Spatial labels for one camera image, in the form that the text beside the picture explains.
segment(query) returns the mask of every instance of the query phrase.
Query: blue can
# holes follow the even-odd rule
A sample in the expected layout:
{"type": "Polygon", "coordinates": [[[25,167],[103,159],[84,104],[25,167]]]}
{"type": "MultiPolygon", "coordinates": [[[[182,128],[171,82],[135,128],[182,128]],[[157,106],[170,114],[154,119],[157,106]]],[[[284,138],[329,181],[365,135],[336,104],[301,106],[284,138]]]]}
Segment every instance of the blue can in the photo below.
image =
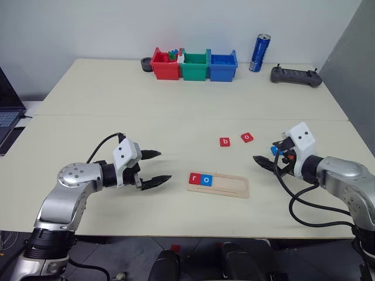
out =
{"type": "Polygon", "coordinates": [[[268,34],[259,34],[255,43],[253,57],[251,58],[250,67],[252,72],[259,72],[262,67],[265,52],[270,44],[271,36],[268,34]]]}

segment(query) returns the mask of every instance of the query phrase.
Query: red sticker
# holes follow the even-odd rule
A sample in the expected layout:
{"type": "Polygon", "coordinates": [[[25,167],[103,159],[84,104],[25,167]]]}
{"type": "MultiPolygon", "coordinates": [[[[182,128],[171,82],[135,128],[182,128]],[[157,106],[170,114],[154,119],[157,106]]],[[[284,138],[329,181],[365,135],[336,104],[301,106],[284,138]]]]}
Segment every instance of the red sticker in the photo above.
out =
{"type": "Polygon", "coordinates": [[[241,135],[241,139],[244,141],[244,142],[251,142],[254,138],[252,135],[250,135],[249,132],[247,133],[244,133],[243,135],[241,135]]]}
{"type": "Polygon", "coordinates": [[[189,183],[191,183],[191,184],[200,184],[200,178],[201,177],[202,177],[201,174],[190,173],[189,183]]]}
{"type": "Polygon", "coordinates": [[[230,146],[229,138],[220,138],[220,146],[230,146]]]}

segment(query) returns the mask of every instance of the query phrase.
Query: white table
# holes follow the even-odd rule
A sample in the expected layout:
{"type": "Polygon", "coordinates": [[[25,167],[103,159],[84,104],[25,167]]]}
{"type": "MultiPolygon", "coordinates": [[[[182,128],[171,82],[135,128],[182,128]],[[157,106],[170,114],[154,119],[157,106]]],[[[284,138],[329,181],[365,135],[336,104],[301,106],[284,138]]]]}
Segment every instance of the white table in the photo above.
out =
{"type": "MultiPolygon", "coordinates": [[[[56,183],[61,167],[85,162],[107,135],[123,131],[141,149],[156,149],[162,156],[141,161],[140,175],[149,179],[161,174],[172,178],[157,188],[139,191],[134,186],[107,188],[88,199],[78,234],[162,235],[200,237],[344,238],[348,227],[308,228],[288,213],[289,196],[253,155],[272,157],[271,143],[296,120],[147,118],[125,116],[37,116],[26,127],[15,147],[0,163],[0,228],[31,231],[39,207],[56,183]],[[251,132],[254,141],[240,135],[251,132]],[[229,148],[220,148],[219,137],[231,138],[229,148]],[[187,191],[189,171],[244,176],[250,182],[248,199],[187,191]]],[[[375,161],[348,121],[307,121],[321,156],[336,156],[361,162],[375,173],[375,161]]],[[[94,160],[111,162],[116,140],[106,143],[94,160]]],[[[285,177],[297,192],[308,186],[285,177]]],[[[332,207],[346,208],[323,189],[305,198],[332,207]]],[[[310,222],[350,218],[296,204],[296,213],[310,222]]]]}
{"type": "MultiPolygon", "coordinates": [[[[150,118],[347,120],[324,84],[270,82],[240,63],[232,83],[157,80],[140,61],[78,59],[44,100],[40,115],[150,118]]],[[[306,64],[283,65],[310,70],[306,64]]]]}

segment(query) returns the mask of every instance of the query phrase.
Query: plastic storage bin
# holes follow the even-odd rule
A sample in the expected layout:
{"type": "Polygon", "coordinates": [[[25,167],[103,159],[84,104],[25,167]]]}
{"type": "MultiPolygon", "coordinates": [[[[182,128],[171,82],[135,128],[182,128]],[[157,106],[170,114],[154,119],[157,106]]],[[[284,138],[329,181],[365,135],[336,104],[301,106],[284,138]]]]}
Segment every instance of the plastic storage bin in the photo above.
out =
{"type": "Polygon", "coordinates": [[[154,70],[157,79],[178,80],[179,63],[177,62],[178,54],[175,60],[170,60],[168,53],[162,53],[157,47],[152,56],[150,65],[154,70]]]}
{"type": "Polygon", "coordinates": [[[189,81],[204,81],[208,77],[209,49],[205,54],[187,54],[183,48],[183,62],[180,63],[182,77],[189,81]]]}
{"type": "Polygon", "coordinates": [[[209,50],[210,80],[221,82],[232,82],[238,67],[236,51],[230,55],[211,54],[209,50]]]}

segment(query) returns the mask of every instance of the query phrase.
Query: game controller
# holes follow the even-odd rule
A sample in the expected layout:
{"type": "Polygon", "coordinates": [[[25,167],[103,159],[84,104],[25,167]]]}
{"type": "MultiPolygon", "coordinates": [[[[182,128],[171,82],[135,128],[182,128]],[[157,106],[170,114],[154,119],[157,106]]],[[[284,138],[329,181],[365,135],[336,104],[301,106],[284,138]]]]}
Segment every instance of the game controller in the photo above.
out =
{"type": "Polygon", "coordinates": [[[273,67],[271,70],[271,81],[273,83],[288,82],[304,84],[316,88],[323,81],[316,70],[317,68],[314,71],[284,69],[281,68],[280,64],[277,64],[277,66],[273,67]]]}

